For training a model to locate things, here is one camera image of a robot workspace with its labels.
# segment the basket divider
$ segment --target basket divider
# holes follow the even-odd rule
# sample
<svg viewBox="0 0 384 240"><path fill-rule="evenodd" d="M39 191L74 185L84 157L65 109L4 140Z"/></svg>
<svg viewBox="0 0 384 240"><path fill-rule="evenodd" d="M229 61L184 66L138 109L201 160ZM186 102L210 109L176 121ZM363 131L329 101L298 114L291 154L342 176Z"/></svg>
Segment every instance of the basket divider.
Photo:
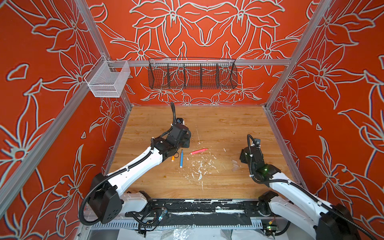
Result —
<svg viewBox="0 0 384 240"><path fill-rule="evenodd" d="M203 68L200 63L200 87L203 88Z"/></svg>
<svg viewBox="0 0 384 240"><path fill-rule="evenodd" d="M170 88L169 63L167 63L167 80L168 80L168 88Z"/></svg>
<svg viewBox="0 0 384 240"><path fill-rule="evenodd" d="M217 88L219 89L220 88L220 76L219 76L219 68L218 68L217 63L216 63L216 85L217 85Z"/></svg>
<svg viewBox="0 0 384 240"><path fill-rule="evenodd" d="M183 63L183 75L184 75L184 86L186 87L188 82L187 82L187 79L185 77L185 63Z"/></svg>
<svg viewBox="0 0 384 240"><path fill-rule="evenodd" d="M155 83L155 76L153 75L153 71L152 71L152 63L149 61L149 70L151 71L151 75L152 75L152 81L150 82L149 84L149 87L151 89L153 89L153 85Z"/></svg>
<svg viewBox="0 0 384 240"><path fill-rule="evenodd" d="M232 72L233 72L234 65L235 65L235 62L232 63L231 73L229 74L229 81L231 82L232 89L234 89L233 82L232 82Z"/></svg>

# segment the white paint splatter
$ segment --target white paint splatter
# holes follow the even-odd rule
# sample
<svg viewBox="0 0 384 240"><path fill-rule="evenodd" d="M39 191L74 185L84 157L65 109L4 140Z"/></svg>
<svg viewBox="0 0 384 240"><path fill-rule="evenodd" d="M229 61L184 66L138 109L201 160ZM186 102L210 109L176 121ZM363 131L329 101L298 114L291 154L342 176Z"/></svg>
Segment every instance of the white paint splatter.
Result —
<svg viewBox="0 0 384 240"><path fill-rule="evenodd" d="M203 175L201 174L201 171L199 169L199 173L200 173L200 177L199 177L199 181L203 178Z"/></svg>
<svg viewBox="0 0 384 240"><path fill-rule="evenodd" d="M197 138L199 139L199 142L198 142L198 144L200 144L200 137L199 137L199 132L197 131L197 125L195 125L196 126L196 133L197 133Z"/></svg>

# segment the robotic arm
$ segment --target robotic arm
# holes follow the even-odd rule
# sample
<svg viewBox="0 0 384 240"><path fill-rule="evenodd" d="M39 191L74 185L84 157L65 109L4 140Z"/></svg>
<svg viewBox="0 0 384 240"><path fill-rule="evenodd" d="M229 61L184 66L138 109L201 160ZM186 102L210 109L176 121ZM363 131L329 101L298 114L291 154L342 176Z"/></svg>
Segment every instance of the robotic arm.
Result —
<svg viewBox="0 0 384 240"><path fill-rule="evenodd" d="M350 212L341 204L331 205L303 189L271 164L265 164L260 149L260 139L247 135L248 147L242 149L240 161L247 163L250 177L258 184L265 184L284 195L284 200L276 192L268 191L259 197L258 212L264 216L272 213L287 219L288 225L295 225L306 231L316 240L360 240L358 230L370 239L376 239L367 230L356 224ZM266 231L266 235L281 233Z"/></svg>
<svg viewBox="0 0 384 240"><path fill-rule="evenodd" d="M182 118L176 119L175 106L171 103L173 122L171 128L157 138L151 139L151 145L140 156L119 170L103 176L97 174L91 183L91 190L83 199L79 208L79 220L84 225L98 222L106 224L114 219L120 211L140 212L147 204L142 193L124 195L128 187L146 173L159 165L168 157L173 156L179 148L189 147L191 132L184 125ZM88 203L98 219L84 219L85 204Z"/></svg>

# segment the wooden table surface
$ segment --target wooden table surface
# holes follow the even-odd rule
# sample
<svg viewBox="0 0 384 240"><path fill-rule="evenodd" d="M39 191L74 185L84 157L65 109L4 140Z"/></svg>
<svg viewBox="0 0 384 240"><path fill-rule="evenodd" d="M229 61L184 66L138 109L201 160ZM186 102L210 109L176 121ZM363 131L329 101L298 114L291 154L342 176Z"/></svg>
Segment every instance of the wooden table surface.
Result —
<svg viewBox="0 0 384 240"><path fill-rule="evenodd" d="M240 163L248 133L261 139L265 163L292 178L261 107L176 105L176 117L184 118L192 133L190 147L183 148L183 168L179 167L180 158L174 162L168 158L136 180L128 191L143 190L152 198L256 199L270 189L253 182L247 164ZM151 137L168 130L171 122L169 106L133 107L110 172L140 155ZM190 155L202 148L208 150Z"/></svg>

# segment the orange wall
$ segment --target orange wall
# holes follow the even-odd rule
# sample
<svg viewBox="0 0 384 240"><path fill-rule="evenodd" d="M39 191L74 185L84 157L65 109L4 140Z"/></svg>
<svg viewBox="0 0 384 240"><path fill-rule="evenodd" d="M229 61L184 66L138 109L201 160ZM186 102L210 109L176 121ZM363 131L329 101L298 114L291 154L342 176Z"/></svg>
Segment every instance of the orange wall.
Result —
<svg viewBox="0 0 384 240"><path fill-rule="evenodd" d="M125 114L122 100L88 92L0 220L0 237L73 239L78 207L104 172Z"/></svg>
<svg viewBox="0 0 384 240"><path fill-rule="evenodd" d="M318 1L87 0L114 60L154 57L289 58ZM132 69L126 91L139 105L263 104L283 66L240 67L233 90L148 89L146 68Z"/></svg>
<svg viewBox="0 0 384 240"><path fill-rule="evenodd" d="M0 23L1 187L100 55L72 0L7 1ZM89 92L0 220L0 238L72 239L80 200L104 171L125 114L121 99Z"/></svg>
<svg viewBox="0 0 384 240"><path fill-rule="evenodd" d="M0 22L1 187L100 54L71 0L7 2Z"/></svg>
<svg viewBox="0 0 384 240"><path fill-rule="evenodd" d="M384 237L383 13L382 1L334 1L271 110L309 190L345 205L376 237Z"/></svg>

